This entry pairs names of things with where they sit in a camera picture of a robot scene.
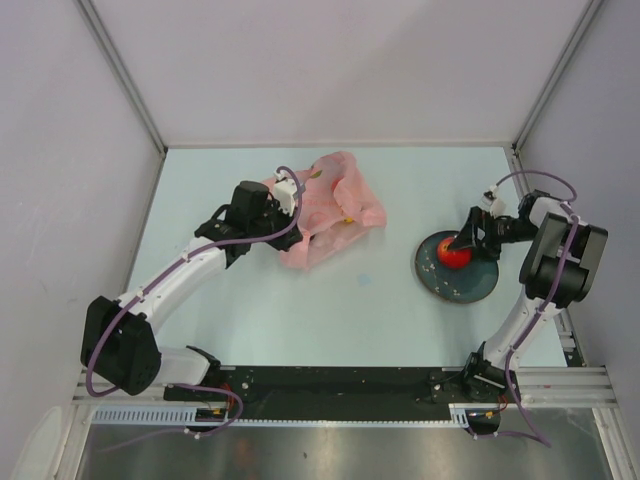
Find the red fake apple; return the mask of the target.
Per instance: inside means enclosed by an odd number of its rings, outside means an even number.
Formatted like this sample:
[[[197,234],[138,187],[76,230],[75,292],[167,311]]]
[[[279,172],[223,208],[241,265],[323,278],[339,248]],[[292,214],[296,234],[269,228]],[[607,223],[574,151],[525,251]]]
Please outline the red fake apple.
[[[454,250],[451,244],[453,237],[447,237],[441,240],[436,248],[438,261],[445,267],[453,270],[459,270],[467,267],[472,261],[472,251],[469,248]]]

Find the pink plastic bag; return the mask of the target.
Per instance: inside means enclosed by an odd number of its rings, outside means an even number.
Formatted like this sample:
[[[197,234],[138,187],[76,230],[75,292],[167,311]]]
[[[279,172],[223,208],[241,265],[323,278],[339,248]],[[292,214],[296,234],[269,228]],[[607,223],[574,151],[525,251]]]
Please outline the pink plastic bag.
[[[387,225],[386,211],[351,153],[323,156],[296,175],[305,187],[298,220],[303,240],[280,254],[284,266],[308,270]],[[355,223],[343,223],[347,216]]]

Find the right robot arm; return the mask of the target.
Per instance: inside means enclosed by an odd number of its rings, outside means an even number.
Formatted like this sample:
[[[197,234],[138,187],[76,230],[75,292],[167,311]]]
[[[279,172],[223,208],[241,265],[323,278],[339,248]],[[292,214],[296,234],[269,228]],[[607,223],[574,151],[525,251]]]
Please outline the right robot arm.
[[[470,354],[462,371],[460,384],[469,399],[505,394],[533,336],[590,291],[607,239],[605,229],[582,221],[567,200],[539,190],[522,198],[516,217],[470,209],[448,251],[469,250],[473,259],[496,260],[504,244],[531,245],[520,269],[516,304],[497,332]]]

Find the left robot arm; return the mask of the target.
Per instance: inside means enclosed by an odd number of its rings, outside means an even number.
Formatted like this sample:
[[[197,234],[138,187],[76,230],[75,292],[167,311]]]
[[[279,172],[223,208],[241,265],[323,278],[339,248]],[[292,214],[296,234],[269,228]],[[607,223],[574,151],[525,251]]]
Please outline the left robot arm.
[[[228,270],[252,245],[288,251],[299,243],[301,185],[277,176],[273,186],[243,181],[229,203],[194,232],[186,247],[154,278],[111,300],[94,299],[87,308],[80,361],[88,393],[99,376],[110,391],[135,396],[149,386],[186,385],[197,398],[214,397],[221,376],[216,358],[193,346],[159,346],[156,335],[171,314],[205,281]]]

